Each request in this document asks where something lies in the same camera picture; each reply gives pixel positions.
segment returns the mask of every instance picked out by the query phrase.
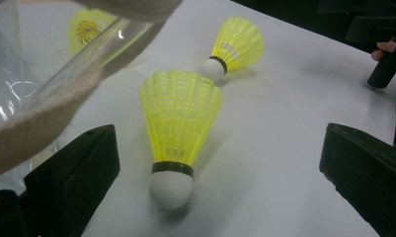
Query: clear plastic bag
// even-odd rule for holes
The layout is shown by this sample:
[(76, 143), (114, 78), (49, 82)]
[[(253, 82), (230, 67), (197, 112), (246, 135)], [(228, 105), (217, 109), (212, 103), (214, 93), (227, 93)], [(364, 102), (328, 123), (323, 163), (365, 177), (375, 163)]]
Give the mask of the clear plastic bag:
[(0, 123), (22, 112), (39, 87), (22, 57), (16, 2), (0, 1)]
[(0, 0), (0, 189), (19, 194), (23, 178), (56, 152), (52, 141), (100, 81), (130, 63), (165, 22), (118, 18), (50, 79), (37, 80), (21, 55), (17, 9), (16, 0)]

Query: dark background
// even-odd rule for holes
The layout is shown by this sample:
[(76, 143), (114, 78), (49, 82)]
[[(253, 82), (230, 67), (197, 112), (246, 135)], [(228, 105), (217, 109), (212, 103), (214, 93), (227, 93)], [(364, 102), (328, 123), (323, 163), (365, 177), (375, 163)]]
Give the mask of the dark background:
[(376, 49), (375, 43), (355, 43), (346, 40), (348, 28), (355, 14), (317, 13), (319, 0), (232, 1), (360, 50), (372, 52)]

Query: finger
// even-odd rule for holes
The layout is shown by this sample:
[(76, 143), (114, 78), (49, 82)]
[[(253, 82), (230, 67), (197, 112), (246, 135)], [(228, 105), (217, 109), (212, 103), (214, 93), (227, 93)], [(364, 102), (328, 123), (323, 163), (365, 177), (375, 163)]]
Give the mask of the finger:
[(384, 50), (384, 51), (389, 51), (389, 52), (393, 52), (395, 50), (396, 47), (396, 42), (394, 41), (390, 41), (390, 42), (378, 42), (376, 44), (380, 49)]
[(372, 56), (373, 60), (379, 61), (380, 59), (382, 59), (384, 54), (385, 54), (385, 51), (383, 51), (382, 49), (377, 49), (372, 52), (371, 56)]

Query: beige fabric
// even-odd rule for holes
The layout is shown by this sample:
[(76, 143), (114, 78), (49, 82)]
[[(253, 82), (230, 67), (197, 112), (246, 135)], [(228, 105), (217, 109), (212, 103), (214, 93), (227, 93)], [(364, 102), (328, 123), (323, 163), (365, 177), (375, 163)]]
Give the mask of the beige fabric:
[[(167, 14), (171, 12), (173, 12), (173, 9), (160, 15), (159, 18), (168, 17)], [(74, 78), (71, 83), (61, 88), (51, 98), (48, 107), (35, 109), (28, 114), (0, 124), (0, 175), (44, 150), (70, 123), (77, 110), (100, 82), (129, 64), (152, 42), (164, 24), (165, 21), (154, 24), (138, 41), (123, 51), (101, 71)]]
[(76, 0), (87, 7), (101, 8), (134, 21), (163, 22), (182, 0)]

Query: white shuttlecock cork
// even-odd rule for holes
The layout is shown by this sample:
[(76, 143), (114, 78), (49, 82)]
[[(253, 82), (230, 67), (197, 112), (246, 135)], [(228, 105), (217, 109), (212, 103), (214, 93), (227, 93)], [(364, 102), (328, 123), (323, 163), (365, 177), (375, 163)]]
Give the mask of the white shuttlecock cork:
[(163, 209), (182, 207), (192, 195), (193, 174), (193, 168), (182, 163), (154, 163), (149, 185), (152, 199)]
[(255, 25), (240, 17), (230, 18), (219, 31), (212, 56), (198, 73), (217, 81), (227, 72), (256, 63), (264, 50), (263, 36)]

